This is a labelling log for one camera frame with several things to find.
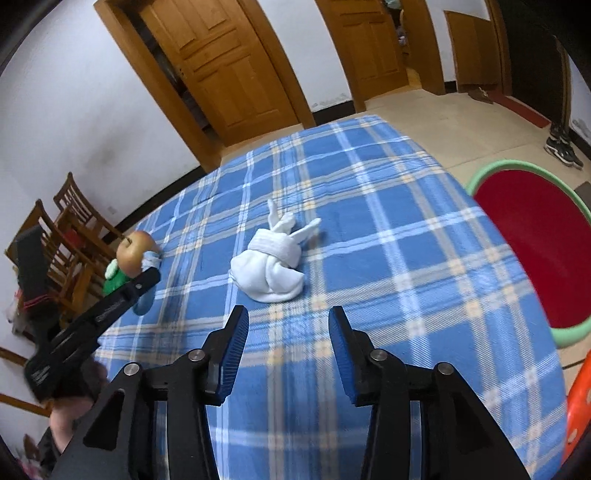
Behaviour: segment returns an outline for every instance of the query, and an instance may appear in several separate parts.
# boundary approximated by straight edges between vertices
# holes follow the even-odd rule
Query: floor
[[[373,98],[366,102],[366,106],[367,112],[352,116],[379,115],[420,144],[463,185],[483,166],[503,158],[535,163],[573,189],[584,181],[591,181],[591,161],[580,171],[562,165],[544,151],[548,127],[540,129],[500,105],[477,102],[467,93],[437,96],[420,89],[415,82],[412,86]],[[242,144],[225,154],[222,164],[299,130],[301,125]],[[580,150],[574,149],[579,158],[586,161]],[[558,352],[567,390],[590,350],[591,335],[583,342]]]

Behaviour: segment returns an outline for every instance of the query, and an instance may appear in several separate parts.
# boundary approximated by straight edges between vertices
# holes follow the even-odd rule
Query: wooden door
[[[363,100],[408,85],[392,18],[379,0],[328,2],[348,47]]]
[[[298,123],[236,0],[154,0],[139,14],[226,146]]]

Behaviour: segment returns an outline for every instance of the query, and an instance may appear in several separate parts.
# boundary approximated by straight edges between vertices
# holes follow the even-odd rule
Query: apple
[[[117,247],[119,269],[129,278],[135,278],[142,273],[144,252],[158,251],[158,245],[148,232],[131,232]]]

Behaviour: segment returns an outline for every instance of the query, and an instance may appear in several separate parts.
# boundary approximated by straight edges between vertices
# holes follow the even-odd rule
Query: dark doorway
[[[562,122],[563,59],[556,38],[521,0],[498,2],[509,41],[513,97]]]

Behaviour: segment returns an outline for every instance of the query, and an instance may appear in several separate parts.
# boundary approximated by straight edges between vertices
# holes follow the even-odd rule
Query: blue plaid tablecloth
[[[304,291],[283,304],[249,299],[228,275],[230,259],[267,226],[268,198],[280,213],[294,212],[299,226],[322,218],[299,266]],[[110,378],[129,361],[173,362],[201,347],[234,305],[245,305],[250,331],[233,392],[223,406],[208,407],[223,480],[359,478],[369,407],[354,408],[345,396],[327,328],[333,305],[408,364],[453,363],[532,477],[558,469],[566,395],[531,283],[461,185],[379,117],[323,125],[249,152],[138,228],[163,251],[156,301],[145,316],[123,315],[96,357]]]

